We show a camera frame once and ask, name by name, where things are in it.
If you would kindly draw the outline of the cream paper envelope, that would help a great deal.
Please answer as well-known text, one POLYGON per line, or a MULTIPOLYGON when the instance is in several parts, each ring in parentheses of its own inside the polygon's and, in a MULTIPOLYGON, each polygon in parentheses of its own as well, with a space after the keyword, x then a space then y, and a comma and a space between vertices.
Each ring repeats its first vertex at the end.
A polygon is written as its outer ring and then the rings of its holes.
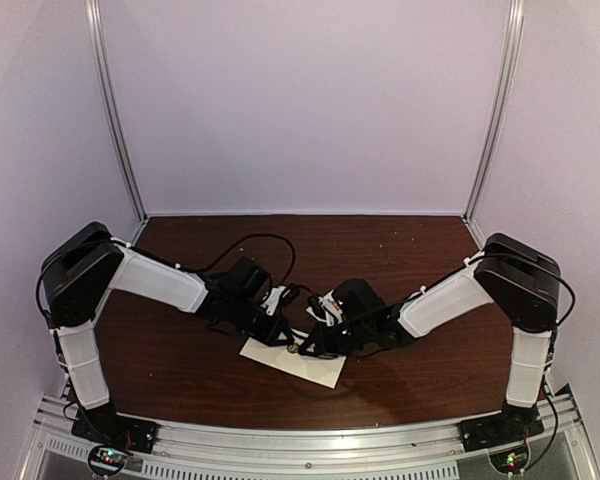
POLYGON ((347 357, 318 359, 292 353, 289 346, 269 347, 254 339, 246 341, 240 355, 256 363, 334 389, 347 357))

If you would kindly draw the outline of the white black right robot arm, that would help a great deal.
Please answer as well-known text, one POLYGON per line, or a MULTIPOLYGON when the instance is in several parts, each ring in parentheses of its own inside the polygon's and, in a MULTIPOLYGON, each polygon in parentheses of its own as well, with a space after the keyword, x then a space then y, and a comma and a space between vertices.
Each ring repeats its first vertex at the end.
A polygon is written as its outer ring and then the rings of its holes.
POLYGON ((562 291, 575 295, 555 259, 498 232, 451 273, 399 300, 383 300, 359 278, 312 295, 307 311, 316 324, 298 352, 331 358, 369 344, 403 348, 459 317, 494 306, 508 320, 513 342, 505 397, 492 430, 510 442, 529 432, 537 417, 557 333, 569 316, 559 311, 562 291))

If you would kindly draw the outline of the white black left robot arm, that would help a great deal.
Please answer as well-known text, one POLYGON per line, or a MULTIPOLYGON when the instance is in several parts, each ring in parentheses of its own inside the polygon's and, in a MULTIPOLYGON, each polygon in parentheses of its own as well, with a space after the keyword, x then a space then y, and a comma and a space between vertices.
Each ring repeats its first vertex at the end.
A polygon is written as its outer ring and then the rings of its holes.
POLYGON ((73 388, 76 424, 103 444, 125 435, 96 334, 112 300, 137 300, 152 313, 227 324, 268 347, 294 341, 282 313, 293 293, 275 285, 254 259, 241 256, 219 272, 187 267, 115 237, 100 222, 84 226, 42 261, 34 296, 73 388))

